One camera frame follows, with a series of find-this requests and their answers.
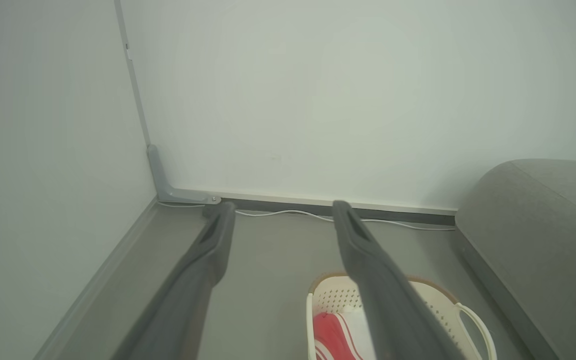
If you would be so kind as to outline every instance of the metal bracket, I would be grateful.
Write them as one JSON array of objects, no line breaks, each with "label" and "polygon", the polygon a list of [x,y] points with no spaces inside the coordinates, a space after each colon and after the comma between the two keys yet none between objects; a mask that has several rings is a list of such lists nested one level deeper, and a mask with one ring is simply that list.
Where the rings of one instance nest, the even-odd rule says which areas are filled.
[{"label": "metal bracket", "polygon": [[175,189],[170,186],[166,179],[164,166],[157,146],[148,145],[148,160],[150,161],[150,170],[152,178],[155,181],[157,197],[159,201],[169,203],[189,203],[189,204],[219,204],[222,198],[203,191]]}]

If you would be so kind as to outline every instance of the white plastic basket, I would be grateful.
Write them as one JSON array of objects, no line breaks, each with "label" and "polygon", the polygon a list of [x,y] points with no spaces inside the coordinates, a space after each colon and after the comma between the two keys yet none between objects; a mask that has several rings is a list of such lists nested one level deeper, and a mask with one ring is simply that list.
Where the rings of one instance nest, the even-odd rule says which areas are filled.
[{"label": "white plastic basket", "polygon": [[[409,276],[408,280],[466,360],[482,360],[482,356],[477,351],[473,339],[464,326],[460,316],[461,312],[468,315],[481,332],[486,343],[487,360],[497,360],[495,344],[490,331],[473,310],[462,305],[450,292],[430,281],[413,276]],[[317,360],[313,317],[319,313],[343,313],[361,307],[363,307],[363,303],[357,284],[345,273],[323,275],[312,283],[306,298],[309,360]]]}]

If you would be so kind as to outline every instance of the cable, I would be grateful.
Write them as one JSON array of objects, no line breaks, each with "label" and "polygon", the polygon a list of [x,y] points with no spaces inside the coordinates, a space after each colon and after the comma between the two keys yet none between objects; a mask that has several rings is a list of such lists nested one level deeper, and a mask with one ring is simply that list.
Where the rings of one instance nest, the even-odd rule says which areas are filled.
[{"label": "cable", "polygon": [[[202,208],[204,205],[168,205],[167,203],[160,202],[159,205],[163,205],[164,207],[169,208]],[[302,211],[302,210],[281,210],[275,212],[265,212],[263,214],[251,214],[249,212],[243,212],[241,210],[235,210],[237,214],[244,215],[245,217],[251,218],[261,218],[261,217],[270,217],[273,215],[279,214],[303,214],[308,215],[309,217],[317,218],[323,220],[328,223],[334,223],[333,219],[325,218],[319,215],[315,215],[311,212]],[[397,221],[390,221],[387,219],[361,219],[364,223],[384,223],[384,224],[393,224],[398,226],[403,226],[404,228],[414,229],[414,230],[421,230],[421,231],[455,231],[454,227],[417,227],[413,225],[409,225],[407,223],[401,223]]]}]

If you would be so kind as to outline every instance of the floor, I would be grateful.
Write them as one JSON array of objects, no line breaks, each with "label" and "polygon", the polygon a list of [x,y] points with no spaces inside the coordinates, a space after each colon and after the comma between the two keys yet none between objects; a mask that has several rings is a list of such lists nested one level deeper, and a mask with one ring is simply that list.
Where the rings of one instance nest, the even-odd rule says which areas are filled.
[{"label": "floor", "polygon": [[[117,271],[120,276],[90,310],[94,323],[105,326],[90,326],[86,339],[76,341],[79,346],[70,352],[78,358],[110,358],[204,222],[201,209],[159,208],[142,233],[144,241],[135,244]],[[499,359],[532,358],[453,250],[454,232],[383,223],[368,228],[404,273],[444,287],[473,309],[491,331]],[[336,241],[332,223],[305,215],[238,215],[228,269],[213,289],[198,358],[307,359],[306,295],[317,276],[343,271]]]}]

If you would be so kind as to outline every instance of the white panel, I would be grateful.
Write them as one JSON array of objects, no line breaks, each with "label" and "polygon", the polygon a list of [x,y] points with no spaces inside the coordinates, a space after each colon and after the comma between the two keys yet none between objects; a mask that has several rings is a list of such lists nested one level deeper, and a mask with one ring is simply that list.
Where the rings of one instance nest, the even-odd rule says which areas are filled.
[{"label": "white panel", "polygon": [[0,0],[0,359],[34,357],[154,195],[113,2]]},{"label": "white panel", "polygon": [[576,1],[123,0],[176,187],[457,208],[576,160]]}]

